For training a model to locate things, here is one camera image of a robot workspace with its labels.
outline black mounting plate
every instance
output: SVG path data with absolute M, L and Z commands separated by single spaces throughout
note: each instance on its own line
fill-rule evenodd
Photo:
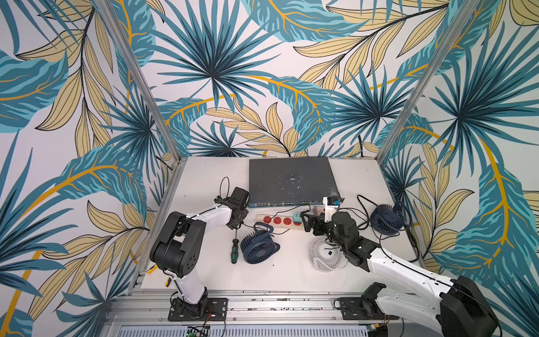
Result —
M 211 316 L 208 321 L 218 321 L 222 322 L 226 320 L 226 312 L 228 309 L 229 299 L 228 298 L 208 298 L 208 306 L 206 310 L 208 313 L 211 309 Z M 193 317 L 183 309 L 182 301 L 179 298 L 172 300 L 172 306 L 170 307 L 168 320 L 171 322 L 204 322 L 208 318 L 207 314 L 203 314 L 202 317 Z
M 361 307 L 361 297 L 339 297 L 337 301 L 340 304 L 340 307 L 337 309 L 341 310 L 342 319 L 345 321 L 356 321 L 356 320 L 384 320 L 386 315 L 380 311 L 378 306 L 373 306 L 373 316 L 368 317 L 364 314 L 364 310 Z M 390 315 L 391 320 L 397 320 L 399 316 Z

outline dark gray metal panel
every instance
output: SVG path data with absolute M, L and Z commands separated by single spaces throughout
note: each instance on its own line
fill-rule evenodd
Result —
M 323 197 L 340 197 L 327 157 L 251 159 L 249 193 L 250 208 L 319 205 Z

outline white table surface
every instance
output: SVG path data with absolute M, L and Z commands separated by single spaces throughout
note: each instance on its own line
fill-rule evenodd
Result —
M 249 158 L 190 157 L 179 181 L 170 211 L 184 214 L 200 211 L 213 204 L 219 194 L 219 184 L 224 176 L 230 179 L 230 193 L 234 187 L 249 188 Z M 390 192 L 382 177 L 378 163 L 372 159 L 329 159 L 335 182 L 341 197 L 342 207 L 362 209 L 356 200 L 361 194 L 378 204 L 393 204 Z M 223 183 L 226 193 L 226 181 Z M 374 205 L 364 202 L 369 213 Z M 275 214 L 291 207 L 249 209 L 244 222 L 253 225 L 257 214 Z M 293 211 L 279 214 L 292 216 L 293 213 L 307 210 L 299 207 Z M 350 215 L 358 224 L 362 222 L 352 212 Z M 238 230 L 241 240 L 253 229 L 242 226 Z M 324 273 L 316 271 L 310 264 L 307 253 L 315 236 L 303 230 L 290 230 L 273 240 L 281 249 L 266 261 L 251 265 L 243 260 L 241 249 L 236 264 L 230 262 L 234 230 L 221 226 L 204 235 L 196 270 L 202 283 L 209 290 L 250 290 L 250 291 L 304 291 L 304 292 L 363 292 L 373 282 L 381 282 L 395 290 L 406 291 L 392 280 L 364 271 L 350 263 L 342 270 Z M 378 242 L 368 228 L 360 234 Z M 413 259 L 414 252 L 406 235 L 382 241 L 382 247 L 404 259 Z M 167 276 L 159 270 L 146 274 L 142 288 L 164 289 Z

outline metal extrusion profile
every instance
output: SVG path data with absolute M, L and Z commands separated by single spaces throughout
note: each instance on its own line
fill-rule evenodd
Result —
M 155 98 L 151 93 L 150 87 L 144 79 L 144 75 L 142 74 L 142 70 L 136 60 L 133 49 L 131 48 L 131 45 L 129 44 L 126 35 L 123 33 L 123 28 L 120 25 L 120 20 L 114 12 L 114 9 L 110 4 L 110 0 L 94 0 L 94 4 L 98 8 L 98 12 L 103 19 L 108 33 L 112 37 L 114 45 L 116 46 L 116 48 L 118 48 L 118 51 L 123 58 L 123 61 L 126 63 L 127 69 L 133 77 L 133 82 L 137 86 L 138 91 L 144 99 L 144 102 L 146 103 L 146 106 L 148 107 L 148 110 L 150 111 L 150 114 L 155 121 L 157 129 L 161 132 L 165 144 L 169 148 L 169 151 L 172 156 L 174 157 L 174 161 L 179 162 L 181 156 L 176 148 L 176 144 L 167 129 L 167 126 L 163 119 L 163 115 L 161 115 L 161 112 L 159 111 L 159 107 L 155 102 Z
M 155 218 L 154 226 L 148 233 L 148 241 L 146 244 L 146 248 L 144 248 L 144 251 L 141 254 L 141 260 L 135 267 L 135 272 L 133 274 L 131 281 L 129 282 L 129 287 L 128 287 L 129 296 L 131 296 L 132 294 L 132 290 L 135 287 L 135 283 L 137 281 L 139 273 L 144 273 L 144 271 L 146 270 L 146 267 L 148 266 L 148 263 L 150 260 L 151 246 L 153 242 L 156 240 L 157 235 L 161 231 L 161 228 L 163 228 L 165 219 L 168 216 L 170 204 L 172 203 L 172 198 L 174 197 L 174 193 L 176 192 L 176 189 L 178 187 L 179 179 L 182 176 L 182 172 L 185 167 L 186 161 L 187 159 L 181 159 L 179 164 L 174 164 L 174 167 L 172 169 L 172 174 L 170 175 L 170 180 L 163 194 L 163 199 L 161 201 L 159 211 L 157 212 L 157 216 Z
M 393 123 L 393 127 L 389 131 L 388 136 L 385 138 L 385 141 L 376 156 L 378 163 L 382 164 L 385 157 L 388 155 L 389 150 L 397 140 L 400 130 L 406 123 L 408 117 L 412 114 L 413 109 L 416 107 L 417 101 L 425 91 L 430 80 L 436 74 L 441 63 L 444 61 L 445 57 L 451 50 L 453 43 L 457 39 L 457 36 L 463 30 L 464 25 L 468 22 L 470 16 L 473 14 L 475 8 L 479 4 L 480 0 L 465 0 L 462 2 L 455 18 L 449 24 L 449 28 L 442 39 L 438 44 L 432 58 L 428 64 L 428 67 L 425 69 L 421 77 L 419 78 L 417 85 L 413 89 L 410 97 L 406 100 L 406 103 L 402 110 L 400 111 L 399 116 Z

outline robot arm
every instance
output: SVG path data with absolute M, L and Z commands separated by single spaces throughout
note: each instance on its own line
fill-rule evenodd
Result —
M 236 187 L 230 197 L 217 197 L 213 206 L 200 212 L 172 212 L 150 250 L 150 260 L 173 279 L 178 297 L 193 317 L 202 314 L 207 301 L 206 288 L 195 269 L 204 233 L 222 225 L 237 229 L 248 213 L 248 196 L 246 190 Z M 174 240 L 176 236 L 184 236 L 183 241 Z
M 360 236 L 356 222 L 347 212 L 333 214 L 328 223 L 320 217 L 311 221 L 311 226 L 341 247 L 351 264 L 396 281 L 415 294 L 398 293 L 375 283 L 360 300 L 359 307 L 364 309 L 366 317 L 376 312 L 396 315 L 445 337 L 487 337 L 496 330 L 494 312 L 470 279 L 460 276 L 454 280 L 395 256 Z

